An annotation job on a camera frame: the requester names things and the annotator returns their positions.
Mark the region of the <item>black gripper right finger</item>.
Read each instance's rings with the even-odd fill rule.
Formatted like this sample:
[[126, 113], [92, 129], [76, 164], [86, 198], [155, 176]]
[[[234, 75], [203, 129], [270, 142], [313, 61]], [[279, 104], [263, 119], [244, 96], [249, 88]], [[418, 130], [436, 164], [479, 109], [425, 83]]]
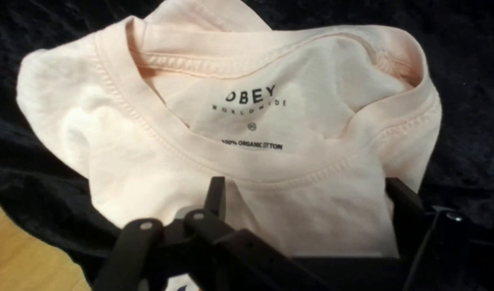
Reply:
[[426, 205], [399, 177], [386, 179], [394, 201], [394, 229], [404, 263], [402, 291], [462, 291], [468, 221], [449, 206]]

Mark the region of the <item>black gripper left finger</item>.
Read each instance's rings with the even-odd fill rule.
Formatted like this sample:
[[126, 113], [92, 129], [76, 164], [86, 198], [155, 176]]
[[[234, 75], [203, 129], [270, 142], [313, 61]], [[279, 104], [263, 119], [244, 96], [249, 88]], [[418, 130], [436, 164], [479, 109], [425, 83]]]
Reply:
[[202, 208], [168, 226], [155, 218], [131, 221], [92, 282], [94, 291], [168, 291], [187, 273], [202, 291], [284, 291], [289, 260], [247, 229], [224, 221], [226, 180], [215, 176]]

